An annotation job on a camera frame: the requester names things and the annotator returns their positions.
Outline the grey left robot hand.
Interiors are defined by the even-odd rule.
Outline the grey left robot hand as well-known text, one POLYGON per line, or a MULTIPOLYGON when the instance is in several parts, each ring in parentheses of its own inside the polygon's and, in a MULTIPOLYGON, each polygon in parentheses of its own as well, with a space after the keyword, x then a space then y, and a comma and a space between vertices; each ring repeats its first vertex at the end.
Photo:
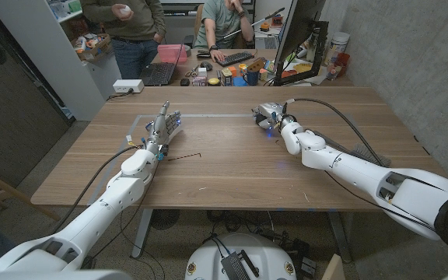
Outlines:
POLYGON ((155 154, 158 160, 168 156, 169 143, 180 130, 180 111, 168 113, 169 106, 170 102, 166 101, 154 121, 146 125, 149 136, 145 148, 155 154))

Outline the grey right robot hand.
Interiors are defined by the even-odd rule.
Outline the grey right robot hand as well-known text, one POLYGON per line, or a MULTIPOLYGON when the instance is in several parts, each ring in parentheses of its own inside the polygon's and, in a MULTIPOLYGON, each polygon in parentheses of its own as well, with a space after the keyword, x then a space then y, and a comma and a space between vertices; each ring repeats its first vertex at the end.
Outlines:
POLYGON ((253 109, 253 116, 259 127, 268 130, 279 124, 286 112, 279 103, 262 103, 253 109))

